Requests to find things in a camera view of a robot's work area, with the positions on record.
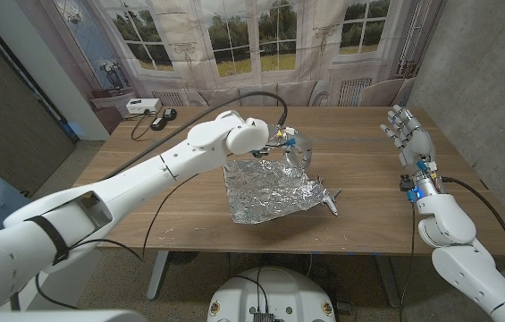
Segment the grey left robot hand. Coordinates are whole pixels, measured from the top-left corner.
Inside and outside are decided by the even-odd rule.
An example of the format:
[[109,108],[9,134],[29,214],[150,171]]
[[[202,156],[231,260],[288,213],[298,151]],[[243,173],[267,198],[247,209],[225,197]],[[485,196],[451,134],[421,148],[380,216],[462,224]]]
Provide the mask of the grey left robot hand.
[[265,147],[282,148],[284,161],[296,168],[308,169],[313,142],[306,135],[287,125],[268,125],[269,139]]

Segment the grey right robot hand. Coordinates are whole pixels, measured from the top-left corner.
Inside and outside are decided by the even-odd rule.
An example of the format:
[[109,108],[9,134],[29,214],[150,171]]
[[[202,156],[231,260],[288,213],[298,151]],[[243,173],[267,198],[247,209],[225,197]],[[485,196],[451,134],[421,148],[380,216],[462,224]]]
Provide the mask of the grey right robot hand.
[[399,151],[399,160],[408,174],[436,169],[436,149],[426,131],[411,112],[394,105],[388,112],[389,124],[380,128]]

